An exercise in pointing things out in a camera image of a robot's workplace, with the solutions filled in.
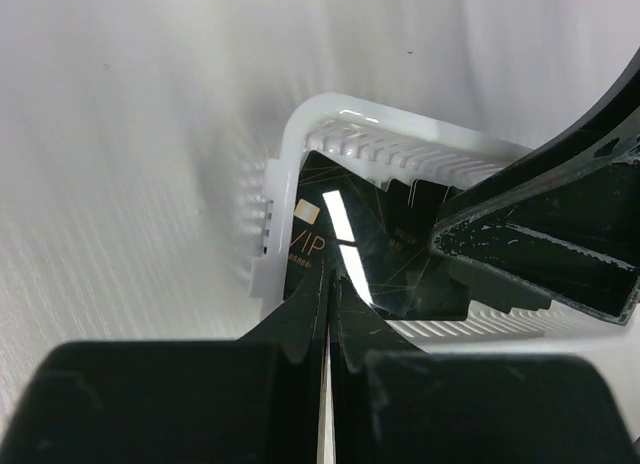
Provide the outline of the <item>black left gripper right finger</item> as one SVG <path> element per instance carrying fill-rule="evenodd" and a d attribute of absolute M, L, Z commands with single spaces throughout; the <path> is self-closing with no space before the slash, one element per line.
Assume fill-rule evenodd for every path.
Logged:
<path fill-rule="evenodd" d="M 340 463 L 635 463 L 613 395 L 583 359 L 432 354 L 333 281 Z"/>

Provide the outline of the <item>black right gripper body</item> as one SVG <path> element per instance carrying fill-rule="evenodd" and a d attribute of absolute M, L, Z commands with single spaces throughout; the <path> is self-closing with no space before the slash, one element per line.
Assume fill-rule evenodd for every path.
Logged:
<path fill-rule="evenodd" d="M 443 204 L 430 250 L 627 324 L 639 303 L 639 58 L 563 133 Z"/>

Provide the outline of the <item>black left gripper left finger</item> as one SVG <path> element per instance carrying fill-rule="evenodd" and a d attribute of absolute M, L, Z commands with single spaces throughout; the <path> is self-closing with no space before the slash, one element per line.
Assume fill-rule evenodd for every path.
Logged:
<path fill-rule="evenodd" d="M 5 463 L 313 463 L 331 273 L 236 340 L 53 349 L 1 443 Z"/>

